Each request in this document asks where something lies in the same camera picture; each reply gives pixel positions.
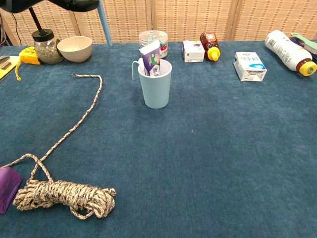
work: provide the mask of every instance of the rope bundle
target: rope bundle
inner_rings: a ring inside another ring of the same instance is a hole
[[[38,159],[37,156],[28,153],[4,167],[10,167],[17,164],[27,157],[33,158],[36,162],[35,167],[31,172],[31,177],[26,181],[25,187],[19,189],[13,201],[13,205],[16,206],[18,210],[32,210],[38,207],[49,208],[54,204],[62,203],[63,205],[69,206],[71,213],[79,219],[85,220],[93,214],[95,214],[98,218],[102,218],[106,217],[114,208],[115,201],[113,197],[116,195],[114,188],[101,189],[91,185],[60,180],[53,181],[49,171],[42,163],[48,155],[83,122],[86,116],[94,108],[99,93],[103,87],[103,80],[99,75],[73,75],[76,77],[99,78],[100,86],[90,108],[75,124],[75,126],[70,129],[54,146],[52,146],[41,159]],[[34,179],[38,166],[42,168],[48,178],[48,181],[38,181]],[[77,212],[78,210],[84,209],[87,211],[86,215],[81,215]]]

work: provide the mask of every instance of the light blue cup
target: light blue cup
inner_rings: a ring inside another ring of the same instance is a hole
[[[160,76],[146,76],[144,67],[137,61],[132,63],[132,80],[139,74],[143,98],[149,108],[159,109],[168,104],[170,79],[172,74],[172,65],[166,61],[160,60]]]

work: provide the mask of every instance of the wicker panel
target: wicker panel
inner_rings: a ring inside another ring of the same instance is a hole
[[[104,0],[111,39],[114,43],[138,42],[140,32],[151,28],[151,7],[147,0]],[[105,43],[98,11],[75,13],[80,33]]]
[[[168,33],[169,41],[197,40],[203,31],[213,31],[225,40],[231,30],[233,0],[154,0],[154,29]]]
[[[52,29],[55,36],[59,39],[64,39],[70,36],[75,36],[75,30],[67,10],[56,6],[49,1],[40,2],[33,6],[35,14],[42,28]],[[1,10],[1,14],[9,27],[6,29],[8,35],[14,36],[14,41],[19,43],[16,31],[15,21],[11,13]],[[23,45],[32,45],[33,39],[31,34],[37,30],[29,10],[17,13],[14,15],[17,19],[18,33]]]
[[[232,40],[264,40],[273,30],[317,36],[317,0],[243,0]]]

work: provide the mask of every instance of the green toothbrush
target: green toothbrush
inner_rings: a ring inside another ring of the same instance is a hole
[[[308,50],[313,55],[317,55],[317,43],[306,39],[304,36],[302,36],[299,33],[292,32],[291,35],[295,36],[297,39],[303,41],[304,42],[304,48],[306,50]]]

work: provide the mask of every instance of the light blue chair leg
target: light blue chair leg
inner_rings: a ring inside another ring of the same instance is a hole
[[[106,17],[104,5],[103,5],[103,0],[99,1],[99,5],[98,5],[97,9],[98,9],[98,14],[99,14],[99,18],[100,18],[100,21],[101,21],[101,25],[103,26],[104,33],[105,33],[105,36],[106,36],[106,39],[107,39],[107,43],[110,46],[112,46],[111,34],[110,34],[108,22],[107,22],[107,17]]]

